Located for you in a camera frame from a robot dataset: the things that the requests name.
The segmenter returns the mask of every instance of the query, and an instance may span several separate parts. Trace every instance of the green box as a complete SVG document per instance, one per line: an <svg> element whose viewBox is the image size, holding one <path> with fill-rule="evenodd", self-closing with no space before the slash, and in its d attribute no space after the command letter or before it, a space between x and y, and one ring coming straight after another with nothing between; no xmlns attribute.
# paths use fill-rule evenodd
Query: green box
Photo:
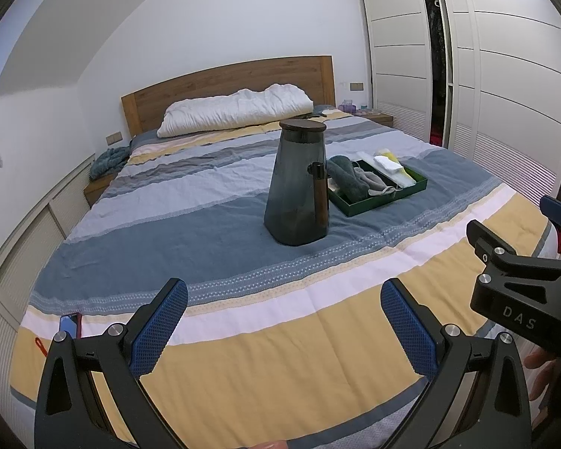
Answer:
<svg viewBox="0 0 561 449"><path fill-rule="evenodd" d="M378 172L374 167L370 166L364 160L358 160L357 162L353 162L353 164L357 164L358 167L364 169L366 172L373 172L378 177L380 177L387 186L397 187L397 185L386 175ZM336 207L344 212L345 216L351 217L356 216L357 214L365 213L369 210L374 210L375 208L379 208L380 206L384 206L385 204L390 204L391 202L397 201L398 199L407 198L407 196L411 196L416 192L420 192L426 189L428 179L407 167L404 167L404 169L416 181L416 184L414 184L413 186L405 187L405 189L397 190L392 194L385 196L372 196L371 198L364 199L363 201L355 203L351 203L342 192L336 193L328 189L328 198L336 205Z"/></svg>

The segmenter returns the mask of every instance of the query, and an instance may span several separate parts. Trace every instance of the silver bolt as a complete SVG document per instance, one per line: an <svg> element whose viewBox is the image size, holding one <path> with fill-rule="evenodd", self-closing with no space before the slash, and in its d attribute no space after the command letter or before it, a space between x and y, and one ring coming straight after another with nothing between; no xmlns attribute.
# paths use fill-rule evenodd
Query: silver bolt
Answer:
<svg viewBox="0 0 561 449"><path fill-rule="evenodd" d="M513 337L508 332L502 332L499 334L499 339L505 344L511 344L513 342Z"/></svg>
<svg viewBox="0 0 561 449"><path fill-rule="evenodd" d="M108 335L110 336L118 336L121 332L123 332L122 324L113 324L108 328Z"/></svg>
<svg viewBox="0 0 561 449"><path fill-rule="evenodd" d="M454 324L447 324L444 331L451 337L457 337L461 334L461 329Z"/></svg>
<svg viewBox="0 0 561 449"><path fill-rule="evenodd" d="M64 341L66 339L66 331L58 331L55 335L54 335L54 340L56 342L61 342Z"/></svg>

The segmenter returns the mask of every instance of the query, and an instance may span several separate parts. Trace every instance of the wooden nightstand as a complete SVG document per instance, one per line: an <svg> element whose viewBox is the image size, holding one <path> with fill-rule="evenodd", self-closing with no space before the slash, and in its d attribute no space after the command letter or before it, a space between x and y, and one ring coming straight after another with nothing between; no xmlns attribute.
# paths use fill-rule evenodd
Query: wooden nightstand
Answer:
<svg viewBox="0 0 561 449"><path fill-rule="evenodd" d="M381 113L379 111L371 110L369 113L366 113L365 115L357 115L357 116L362 116L362 118L367 118L373 121L374 123L379 123L381 125L388 126L391 128L393 125L392 116L387 115L386 113Z"/></svg>
<svg viewBox="0 0 561 449"><path fill-rule="evenodd" d="M116 174L105 175L104 177L100 177L99 179L89 183L88 186L85 187L83 193L90 207L92 207L97 200L100 199L102 193L116 176Z"/></svg>

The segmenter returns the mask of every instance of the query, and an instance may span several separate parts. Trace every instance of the sloped ceiling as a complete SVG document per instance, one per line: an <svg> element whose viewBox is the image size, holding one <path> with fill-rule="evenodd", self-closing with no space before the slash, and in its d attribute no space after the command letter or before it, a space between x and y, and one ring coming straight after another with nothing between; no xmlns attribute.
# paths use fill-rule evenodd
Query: sloped ceiling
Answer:
<svg viewBox="0 0 561 449"><path fill-rule="evenodd" d="M6 61L0 95L75 83L112 32L143 1L44 0Z"/></svg>

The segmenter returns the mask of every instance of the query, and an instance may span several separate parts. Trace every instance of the electrical socket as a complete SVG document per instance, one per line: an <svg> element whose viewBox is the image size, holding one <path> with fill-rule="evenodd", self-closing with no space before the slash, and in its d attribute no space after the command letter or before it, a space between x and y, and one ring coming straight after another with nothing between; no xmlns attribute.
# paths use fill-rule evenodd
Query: electrical socket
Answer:
<svg viewBox="0 0 561 449"><path fill-rule="evenodd" d="M123 139L123 133L117 131L117 133L112 133L106 137L106 143L112 145L113 143L120 142Z"/></svg>

